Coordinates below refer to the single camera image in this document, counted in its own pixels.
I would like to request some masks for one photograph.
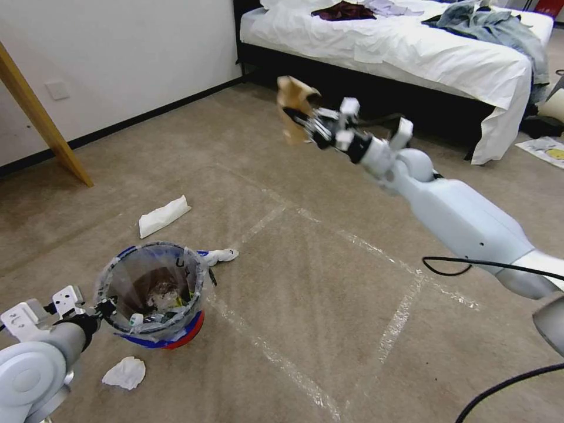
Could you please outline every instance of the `black cable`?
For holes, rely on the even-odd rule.
[[[470,401],[466,407],[464,407],[462,412],[458,415],[458,418],[456,419],[455,423],[462,423],[464,419],[468,416],[468,414],[470,414],[472,409],[476,407],[481,401],[488,398],[490,395],[494,395],[496,392],[499,392],[500,390],[507,388],[510,385],[516,384],[517,382],[521,382],[523,380],[530,379],[532,377],[539,376],[544,373],[554,372],[557,370],[564,370],[564,363],[552,364],[550,366],[541,367],[535,370],[528,371],[527,373],[522,373],[520,375],[512,377],[511,379],[507,379],[506,381],[503,381],[500,384],[497,384],[488,390],[485,390],[481,394],[475,396],[474,399]]]
[[[477,265],[480,265],[480,266],[494,266],[494,267],[503,267],[503,268],[513,269],[513,270],[520,270],[520,271],[525,271],[525,272],[528,272],[528,273],[533,273],[533,274],[537,274],[537,275],[541,275],[541,276],[553,277],[554,279],[559,279],[559,280],[564,281],[564,276],[558,275],[556,273],[551,273],[551,272],[547,272],[547,271],[543,271],[543,270],[537,270],[537,269],[533,269],[533,268],[529,268],[529,267],[515,266],[513,264],[499,263],[497,261],[473,260],[471,258],[441,257],[441,256],[426,256],[426,257],[423,257],[421,260],[423,261],[423,264],[426,266],[427,269],[431,270],[433,273],[437,273],[437,274],[442,275],[442,276],[458,276],[458,275],[461,275],[463,273],[466,273],[468,270],[470,270],[471,265],[477,264]],[[467,268],[465,268],[464,270],[462,270],[460,272],[444,273],[444,272],[441,272],[441,271],[435,269],[433,266],[431,266],[429,263],[427,263],[427,261],[429,261],[429,260],[453,261],[455,263],[470,264],[470,266],[468,266]]]
[[[468,267],[464,268],[463,270],[461,270],[459,272],[445,273],[445,272],[441,272],[441,271],[435,269],[433,266],[431,266],[429,263],[427,263],[430,260],[450,261],[450,262],[454,262],[454,263],[466,263],[466,264],[468,264]],[[423,264],[429,270],[431,270],[433,273],[437,273],[437,274],[442,275],[442,276],[458,276],[458,275],[461,275],[463,273],[466,273],[468,270],[470,270],[470,268],[472,267],[473,264],[477,264],[477,265],[480,265],[480,266],[494,266],[494,267],[503,267],[503,268],[513,269],[513,270],[520,270],[520,271],[525,271],[525,272],[528,272],[528,273],[533,273],[533,274],[537,274],[537,275],[541,275],[541,276],[553,277],[555,279],[559,279],[559,280],[564,281],[564,276],[558,275],[556,273],[532,269],[532,268],[529,268],[529,267],[515,266],[513,264],[499,263],[497,261],[473,260],[471,258],[441,257],[441,256],[426,256],[426,257],[422,258],[422,261],[423,261]],[[470,401],[468,403],[468,405],[458,415],[458,418],[456,419],[455,423],[462,423],[466,419],[468,414],[470,414],[470,412],[474,409],[474,407],[476,407],[481,401],[485,400],[490,395],[493,395],[496,392],[499,392],[500,390],[507,388],[510,385],[516,384],[517,382],[521,382],[523,380],[530,379],[532,377],[542,375],[544,373],[550,373],[550,372],[557,371],[557,370],[564,370],[564,363],[553,364],[553,365],[550,365],[550,366],[541,367],[541,368],[538,368],[538,369],[535,369],[535,370],[531,370],[527,373],[522,373],[520,375],[517,375],[515,377],[507,379],[506,381],[501,382],[501,383],[491,387],[490,389],[488,389],[488,390],[482,392],[481,394],[475,396],[474,399],[472,401]]]

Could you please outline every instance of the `blue trash can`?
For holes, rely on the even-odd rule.
[[[95,302],[116,298],[116,314],[107,319],[116,335],[146,348],[174,349],[200,331],[203,294],[209,285],[208,266],[199,254],[157,241],[129,247],[114,257],[98,279]],[[165,296],[176,298],[182,311],[163,323],[130,324],[132,314],[151,313],[155,298]]]

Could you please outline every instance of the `wooden leg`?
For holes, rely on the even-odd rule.
[[[87,186],[92,180],[0,42],[0,79],[59,161]]]

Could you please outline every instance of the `crumpled tissue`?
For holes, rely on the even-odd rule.
[[[126,357],[106,372],[102,383],[131,391],[145,377],[145,363],[135,357]]]
[[[141,238],[148,237],[189,212],[190,209],[186,197],[182,196],[179,199],[172,200],[166,206],[155,209],[149,214],[144,214],[139,219],[139,236]]]

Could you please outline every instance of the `white robotic arm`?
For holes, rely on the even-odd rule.
[[[406,198],[415,217],[457,257],[514,267],[478,265],[527,298],[564,291],[559,276],[564,274],[564,260],[537,250],[515,219],[464,182],[436,173],[424,152],[405,148],[412,136],[409,120],[400,118],[391,140],[382,140],[355,128],[359,108],[356,99],[345,98],[339,112],[317,109],[308,116],[295,109],[284,111],[319,148],[331,146],[345,153],[382,187]],[[533,321],[545,340],[564,355],[564,298],[539,310]]]
[[[101,319],[115,312],[108,300],[95,308],[83,305],[80,289],[67,286],[47,307],[33,298],[2,313],[2,323],[20,343],[0,351],[0,421],[39,423],[68,396],[80,354]],[[53,325],[50,314],[59,316]]]

